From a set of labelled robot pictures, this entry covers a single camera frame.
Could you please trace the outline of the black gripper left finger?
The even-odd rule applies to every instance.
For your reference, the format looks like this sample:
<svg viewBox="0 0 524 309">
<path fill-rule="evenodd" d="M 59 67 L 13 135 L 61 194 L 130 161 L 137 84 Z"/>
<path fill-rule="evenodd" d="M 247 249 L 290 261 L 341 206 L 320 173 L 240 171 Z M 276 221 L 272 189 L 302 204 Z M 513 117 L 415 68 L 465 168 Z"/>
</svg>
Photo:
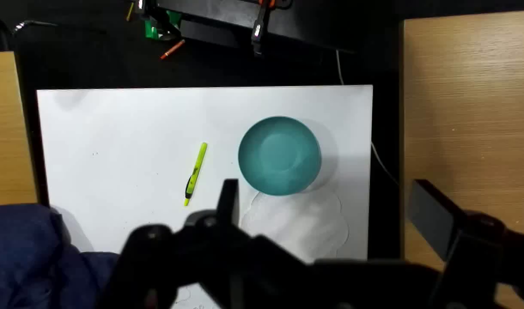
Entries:
<svg viewBox="0 0 524 309">
<path fill-rule="evenodd" d="M 238 216 L 238 180 L 226 178 L 221 185 L 216 214 L 223 223 L 235 223 Z"/>
</svg>

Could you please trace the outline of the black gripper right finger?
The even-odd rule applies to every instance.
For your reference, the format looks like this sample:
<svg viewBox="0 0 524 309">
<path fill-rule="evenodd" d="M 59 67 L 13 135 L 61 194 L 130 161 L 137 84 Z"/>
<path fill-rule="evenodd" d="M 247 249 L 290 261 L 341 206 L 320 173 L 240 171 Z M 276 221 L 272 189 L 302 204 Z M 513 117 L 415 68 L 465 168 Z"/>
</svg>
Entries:
<svg viewBox="0 0 524 309">
<path fill-rule="evenodd" d="M 429 180 L 412 182 L 408 220 L 442 261 L 448 259 L 465 213 Z"/>
</svg>

